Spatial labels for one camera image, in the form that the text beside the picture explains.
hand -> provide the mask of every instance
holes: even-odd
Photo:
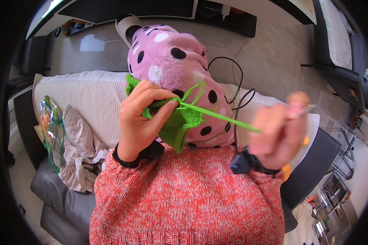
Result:
[[[148,147],[178,105],[171,100],[163,105],[152,119],[142,116],[143,110],[154,100],[177,97],[169,90],[161,89],[151,81],[142,80],[121,103],[121,139],[118,144],[118,157],[123,161],[134,161],[139,153]]]
[[[309,105],[304,92],[294,92],[288,105],[275,104],[257,111],[252,125],[261,133],[250,134],[250,154],[256,155],[267,169],[281,169],[300,150],[306,132],[306,114],[300,113]]]

clear plastic bag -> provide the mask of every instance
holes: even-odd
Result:
[[[41,129],[44,136],[44,147],[48,151],[51,169],[57,174],[62,165],[64,152],[63,115],[49,96],[45,96],[39,105]]]

cord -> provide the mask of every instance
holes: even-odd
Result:
[[[235,95],[234,95],[234,98],[232,99],[232,101],[230,101],[229,102],[229,104],[231,104],[235,99],[236,99],[236,96],[238,95],[238,93],[239,93],[239,91],[240,91],[240,88],[241,88],[241,83],[242,83],[242,78],[243,78],[243,76],[244,76],[244,73],[242,72],[242,69],[241,69],[241,67],[240,67],[240,65],[235,61],[235,60],[233,60],[233,59],[231,59],[231,58],[228,58],[228,57],[223,57],[223,56],[220,56],[220,57],[215,57],[212,61],[210,61],[210,63],[208,64],[208,69],[210,69],[210,65],[211,65],[211,63],[213,62],[213,61],[215,61],[216,59],[227,59],[227,60],[231,60],[231,61],[233,61],[238,67],[239,67],[239,69],[240,69],[240,71],[241,71],[241,79],[240,79],[240,84],[239,84],[239,86],[238,86],[238,88],[237,88],[237,91],[236,91],[236,93],[235,93]],[[251,96],[251,98],[243,105],[243,106],[241,106],[241,102],[244,100],[244,98],[250,93],[250,92],[252,92],[253,91],[253,94],[252,94],[252,96]],[[233,110],[237,110],[236,111],[236,115],[235,115],[235,120],[237,121],[237,117],[238,117],[238,115],[239,115],[239,109],[240,108],[243,108],[244,106],[246,106],[246,105],[248,105],[248,103],[252,100],[252,98],[255,96],[255,93],[256,93],[256,91],[255,91],[255,89],[251,89],[250,91],[248,91],[241,99],[240,99],[240,102],[239,102],[239,105],[238,105],[238,107],[237,108],[234,108]],[[239,150],[237,149],[237,125],[234,125],[234,141],[236,142],[236,144],[235,144],[235,148],[236,148],[236,152],[238,153],[239,152]]]

black watch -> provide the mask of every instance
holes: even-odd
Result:
[[[266,169],[260,163],[259,159],[248,152],[248,147],[244,147],[241,153],[237,154],[230,164],[230,169],[233,174],[246,174],[251,170],[255,170],[257,172],[265,173],[268,175],[272,175],[275,178],[275,175],[280,170],[274,169]]]
[[[137,159],[135,159],[134,161],[123,161],[118,157],[117,147],[118,147],[118,143],[112,153],[113,159],[115,159],[123,167],[130,168],[130,169],[136,168],[142,159],[152,160],[154,158],[162,156],[165,151],[165,147],[163,147],[163,145],[158,143],[157,140],[154,140],[149,146],[147,146],[145,149],[143,149],[139,153]]]

green yarn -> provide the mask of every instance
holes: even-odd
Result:
[[[128,83],[126,87],[126,93],[128,96],[134,90],[136,85],[138,85],[140,80],[133,78],[131,74],[127,75],[126,80]],[[192,90],[194,90],[195,88],[198,88],[198,92],[192,103],[188,104],[184,102],[185,99],[191,94]],[[246,124],[245,122],[237,121],[231,118],[227,118],[226,116],[222,116],[218,113],[215,113],[215,109],[218,103],[215,106],[214,111],[195,106],[194,104],[204,94],[205,88],[206,83],[204,81],[201,81],[197,85],[188,89],[185,92],[182,99],[178,97],[173,97],[166,100],[155,100],[151,105],[149,105],[147,108],[143,110],[142,116],[151,119],[152,116],[150,115],[150,110],[156,113],[158,109],[161,108],[161,106],[164,105],[166,102],[170,100],[178,101],[179,103],[178,107],[172,112],[172,115],[168,118],[168,120],[162,126],[160,132],[158,133],[158,136],[161,138],[161,140],[170,145],[177,153],[181,153],[184,148],[188,130],[199,126],[202,122],[206,122],[206,120],[203,118],[203,114],[228,121],[232,124],[236,124],[237,126],[241,126],[253,132],[260,132],[260,130],[255,129],[254,127]]]

